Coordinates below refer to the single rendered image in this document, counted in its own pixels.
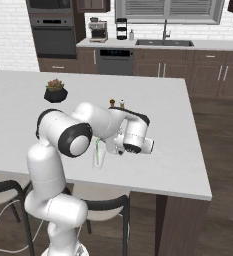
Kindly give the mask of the silver coffee machine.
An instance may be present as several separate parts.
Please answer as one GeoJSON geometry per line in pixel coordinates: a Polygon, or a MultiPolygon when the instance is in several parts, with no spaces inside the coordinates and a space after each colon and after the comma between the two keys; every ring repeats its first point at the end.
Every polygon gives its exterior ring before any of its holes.
{"type": "Polygon", "coordinates": [[[91,17],[88,27],[91,31],[90,42],[104,43],[108,40],[106,21],[99,20],[97,17],[91,17]]]}

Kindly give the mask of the dark wood island base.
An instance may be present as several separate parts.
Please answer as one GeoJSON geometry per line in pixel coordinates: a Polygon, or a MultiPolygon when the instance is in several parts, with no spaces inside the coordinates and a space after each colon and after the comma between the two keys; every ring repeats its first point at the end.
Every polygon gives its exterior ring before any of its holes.
{"type": "Polygon", "coordinates": [[[156,196],[155,255],[194,256],[209,201],[156,196]]]}

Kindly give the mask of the black microwave oven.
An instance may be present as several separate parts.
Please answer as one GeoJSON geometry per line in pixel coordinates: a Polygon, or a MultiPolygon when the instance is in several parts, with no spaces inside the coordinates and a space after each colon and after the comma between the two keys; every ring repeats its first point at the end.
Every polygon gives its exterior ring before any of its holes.
{"type": "Polygon", "coordinates": [[[30,13],[71,13],[71,0],[26,0],[30,13]]]}

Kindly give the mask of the plant in black pot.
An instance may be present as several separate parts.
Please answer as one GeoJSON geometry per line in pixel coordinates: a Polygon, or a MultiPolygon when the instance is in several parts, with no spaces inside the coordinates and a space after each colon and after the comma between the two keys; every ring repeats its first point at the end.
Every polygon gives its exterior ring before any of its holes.
{"type": "Polygon", "coordinates": [[[46,86],[44,98],[50,103],[60,103],[66,99],[68,91],[59,79],[49,81],[46,86]]]}

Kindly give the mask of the grey sink tap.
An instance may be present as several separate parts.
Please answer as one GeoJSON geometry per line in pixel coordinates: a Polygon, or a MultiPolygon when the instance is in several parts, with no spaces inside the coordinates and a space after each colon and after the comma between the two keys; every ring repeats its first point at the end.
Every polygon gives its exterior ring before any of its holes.
{"type": "Polygon", "coordinates": [[[162,34],[162,40],[165,41],[167,38],[170,38],[171,32],[167,32],[167,19],[164,21],[164,28],[163,28],[163,34],[162,34]]]}

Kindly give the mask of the clear glass cup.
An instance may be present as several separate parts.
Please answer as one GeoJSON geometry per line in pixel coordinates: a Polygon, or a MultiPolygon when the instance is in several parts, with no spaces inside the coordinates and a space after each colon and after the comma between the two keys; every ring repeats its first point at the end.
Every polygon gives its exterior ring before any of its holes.
{"type": "Polygon", "coordinates": [[[99,159],[96,159],[95,145],[93,151],[93,167],[95,169],[101,169],[106,155],[106,144],[100,139],[99,142],[99,159]]]}

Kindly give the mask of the dark wood oven cabinet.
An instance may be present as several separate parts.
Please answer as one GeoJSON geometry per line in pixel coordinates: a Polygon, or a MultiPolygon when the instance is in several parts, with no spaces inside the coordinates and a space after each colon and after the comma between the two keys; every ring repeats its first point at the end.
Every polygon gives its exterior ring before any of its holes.
{"type": "MultiPolygon", "coordinates": [[[[45,16],[56,18],[71,18],[74,25],[76,45],[86,38],[85,16],[77,10],[76,0],[72,1],[71,13],[30,13],[28,11],[29,20],[31,17],[45,16]]],[[[77,49],[75,59],[59,59],[59,58],[38,58],[39,69],[41,72],[59,72],[59,73],[79,73],[80,66],[77,59],[77,49]]]]}

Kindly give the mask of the dark wood base cupboards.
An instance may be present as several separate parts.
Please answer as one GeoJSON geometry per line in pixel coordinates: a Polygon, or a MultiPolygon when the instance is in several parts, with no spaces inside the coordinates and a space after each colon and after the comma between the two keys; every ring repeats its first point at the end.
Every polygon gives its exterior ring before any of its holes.
{"type": "Polygon", "coordinates": [[[191,97],[233,99],[233,51],[135,49],[133,74],[183,78],[191,97]]]}

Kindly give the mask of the window with grey blinds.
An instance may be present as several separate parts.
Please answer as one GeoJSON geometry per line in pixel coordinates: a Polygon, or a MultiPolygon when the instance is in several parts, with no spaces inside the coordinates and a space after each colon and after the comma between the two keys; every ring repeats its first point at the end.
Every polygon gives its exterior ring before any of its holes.
{"type": "Polygon", "coordinates": [[[218,25],[224,0],[115,0],[115,17],[130,24],[218,25]]]}

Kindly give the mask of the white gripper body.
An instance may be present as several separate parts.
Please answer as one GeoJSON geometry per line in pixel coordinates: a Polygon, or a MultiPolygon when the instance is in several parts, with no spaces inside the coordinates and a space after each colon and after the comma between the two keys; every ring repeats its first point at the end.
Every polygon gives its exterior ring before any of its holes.
{"type": "Polygon", "coordinates": [[[105,140],[106,150],[111,154],[122,155],[125,151],[123,146],[124,135],[122,133],[115,134],[105,140]]]}

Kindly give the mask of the grey sink basin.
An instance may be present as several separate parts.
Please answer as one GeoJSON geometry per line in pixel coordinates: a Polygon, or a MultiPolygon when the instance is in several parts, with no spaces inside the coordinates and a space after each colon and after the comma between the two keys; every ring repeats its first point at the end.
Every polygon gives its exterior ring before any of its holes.
{"type": "Polygon", "coordinates": [[[194,43],[188,40],[137,40],[135,45],[192,47],[194,43]]]}

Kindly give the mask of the dark grey dishwasher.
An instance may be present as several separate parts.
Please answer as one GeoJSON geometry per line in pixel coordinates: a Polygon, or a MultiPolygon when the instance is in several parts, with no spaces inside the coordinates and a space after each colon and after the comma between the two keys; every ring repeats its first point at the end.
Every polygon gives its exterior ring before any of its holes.
{"type": "Polygon", "coordinates": [[[131,48],[98,48],[97,69],[102,75],[133,75],[134,50],[131,48]]]}

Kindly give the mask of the black tiered stand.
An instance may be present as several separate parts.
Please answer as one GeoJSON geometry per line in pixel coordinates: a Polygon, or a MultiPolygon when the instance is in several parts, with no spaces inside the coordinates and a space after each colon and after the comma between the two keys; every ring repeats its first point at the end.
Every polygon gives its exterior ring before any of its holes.
{"type": "Polygon", "coordinates": [[[118,40],[127,39],[127,19],[126,18],[116,19],[116,38],[118,40]]]}

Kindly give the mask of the black wall oven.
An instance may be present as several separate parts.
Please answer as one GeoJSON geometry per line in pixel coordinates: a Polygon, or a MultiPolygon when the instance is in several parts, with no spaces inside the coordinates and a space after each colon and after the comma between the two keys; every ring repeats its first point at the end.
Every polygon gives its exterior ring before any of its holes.
{"type": "Polygon", "coordinates": [[[73,20],[38,16],[30,18],[38,58],[76,58],[73,20]]]}

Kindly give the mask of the black stool with beige seat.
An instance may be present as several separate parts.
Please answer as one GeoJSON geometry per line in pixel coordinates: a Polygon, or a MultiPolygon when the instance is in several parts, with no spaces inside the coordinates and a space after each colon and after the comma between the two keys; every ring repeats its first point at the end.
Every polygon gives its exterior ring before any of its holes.
{"type": "Polygon", "coordinates": [[[0,174],[0,205],[6,203],[13,211],[17,222],[20,222],[20,217],[14,206],[16,200],[20,202],[27,237],[27,248],[29,255],[35,256],[29,218],[24,209],[26,192],[30,184],[30,178],[26,174],[0,174]]]}
{"type": "Polygon", "coordinates": [[[128,240],[130,236],[130,192],[98,187],[75,185],[72,190],[66,187],[64,194],[77,196],[88,205],[86,220],[87,231],[92,233],[92,221],[107,221],[117,215],[123,218],[122,256],[128,256],[128,240]]]}

